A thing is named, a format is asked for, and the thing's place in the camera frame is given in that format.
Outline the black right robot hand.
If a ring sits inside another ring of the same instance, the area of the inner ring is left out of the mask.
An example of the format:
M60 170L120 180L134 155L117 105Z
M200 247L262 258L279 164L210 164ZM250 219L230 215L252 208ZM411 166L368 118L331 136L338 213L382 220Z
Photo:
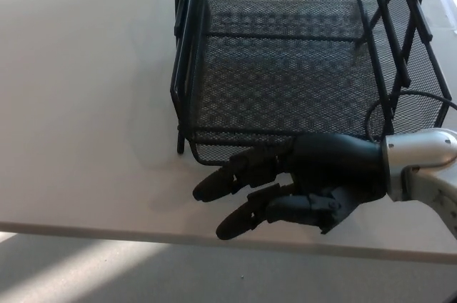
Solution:
M193 196L212 202L253 189L216 228L221 240L264 222L309 225L326 234L359 205L382 198L386 177L380 144L344 134L302 134L234 154L196 185Z

